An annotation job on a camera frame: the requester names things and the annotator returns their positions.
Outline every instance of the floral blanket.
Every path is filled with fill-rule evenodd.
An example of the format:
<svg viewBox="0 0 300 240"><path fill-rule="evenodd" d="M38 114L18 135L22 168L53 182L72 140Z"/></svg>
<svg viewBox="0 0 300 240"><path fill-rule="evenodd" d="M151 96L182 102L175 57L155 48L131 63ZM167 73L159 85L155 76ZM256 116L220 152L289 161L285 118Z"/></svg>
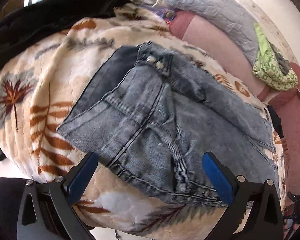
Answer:
<svg viewBox="0 0 300 240"><path fill-rule="evenodd" d="M70 30L43 39L11 59L0 72L0 147L24 174L45 183L79 163L84 153L59 136L56 128L95 72L123 45L153 41L183 53L269 120L266 106L238 78L226 73L207 52L172 36L163 19L131 4L116 8L115 13L110 19L82 19ZM283 208L282 144L272 130L276 152L264 152L278 165ZM225 211L168 205L146 197L101 164L74 209L91 226L152 239L193 240L204 239Z"/></svg>

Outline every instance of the green patterned cloth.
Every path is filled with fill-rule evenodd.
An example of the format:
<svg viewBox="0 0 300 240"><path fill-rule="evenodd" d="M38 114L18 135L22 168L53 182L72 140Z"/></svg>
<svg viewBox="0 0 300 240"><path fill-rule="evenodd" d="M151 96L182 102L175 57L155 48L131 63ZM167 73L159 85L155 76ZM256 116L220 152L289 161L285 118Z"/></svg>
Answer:
<svg viewBox="0 0 300 240"><path fill-rule="evenodd" d="M287 91L298 85L298 77L292 69L287 75L281 72L275 53L260 25L255 23L254 28L258 38L259 51L253 66L253 73L275 90Z"/></svg>

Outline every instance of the gray pillow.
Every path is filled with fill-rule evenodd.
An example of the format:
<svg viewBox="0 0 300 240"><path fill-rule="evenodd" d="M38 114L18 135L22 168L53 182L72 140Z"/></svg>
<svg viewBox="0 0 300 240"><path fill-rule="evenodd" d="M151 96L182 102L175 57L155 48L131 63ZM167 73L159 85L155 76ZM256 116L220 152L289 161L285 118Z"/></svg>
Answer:
<svg viewBox="0 0 300 240"><path fill-rule="evenodd" d="M235 0L167 0L171 6L206 18L223 30L253 66L258 52L254 18Z"/></svg>

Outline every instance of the jeans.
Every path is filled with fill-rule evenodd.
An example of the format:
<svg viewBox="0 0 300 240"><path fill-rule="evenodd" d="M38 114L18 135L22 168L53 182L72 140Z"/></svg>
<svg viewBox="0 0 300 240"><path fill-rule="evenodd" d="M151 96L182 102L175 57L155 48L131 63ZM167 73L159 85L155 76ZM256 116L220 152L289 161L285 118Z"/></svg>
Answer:
<svg viewBox="0 0 300 240"><path fill-rule="evenodd" d="M211 151L251 182L274 181L271 124L178 52L121 47L96 72L57 132L149 197L226 207L202 169Z"/></svg>

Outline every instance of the white floor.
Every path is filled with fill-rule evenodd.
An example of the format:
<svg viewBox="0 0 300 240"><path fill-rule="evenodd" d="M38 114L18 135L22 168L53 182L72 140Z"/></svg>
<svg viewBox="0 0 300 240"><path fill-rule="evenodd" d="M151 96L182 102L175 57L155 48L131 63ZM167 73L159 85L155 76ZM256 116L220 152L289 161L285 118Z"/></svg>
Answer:
<svg viewBox="0 0 300 240"><path fill-rule="evenodd" d="M300 64L300 13L290 0L253 0L279 28ZM26 178L8 159L0 162L0 177ZM92 230L96 239L116 240L113 229L95 228ZM121 240L136 240L141 237L119 232Z"/></svg>

